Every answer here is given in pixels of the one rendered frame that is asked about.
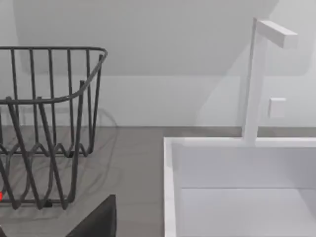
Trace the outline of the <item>white sink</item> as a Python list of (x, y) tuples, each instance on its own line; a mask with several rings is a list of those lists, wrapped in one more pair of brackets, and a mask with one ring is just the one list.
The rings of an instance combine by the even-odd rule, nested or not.
[(316, 237), (316, 139), (166, 137), (164, 237)]

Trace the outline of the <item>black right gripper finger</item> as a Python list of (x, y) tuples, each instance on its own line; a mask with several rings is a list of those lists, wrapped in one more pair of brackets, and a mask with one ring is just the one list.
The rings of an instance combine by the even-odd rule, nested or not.
[(116, 195), (109, 195), (66, 237), (117, 237)]

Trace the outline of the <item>tall white tap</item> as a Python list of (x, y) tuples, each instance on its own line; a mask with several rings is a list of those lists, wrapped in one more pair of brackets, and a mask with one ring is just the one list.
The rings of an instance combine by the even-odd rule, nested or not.
[(298, 45), (298, 34), (271, 20), (253, 19), (249, 64), (247, 73), (247, 91), (245, 117), (242, 138), (247, 144), (255, 144), (259, 124), (259, 107), (265, 76), (265, 63), (268, 42), (282, 49), (293, 49)]

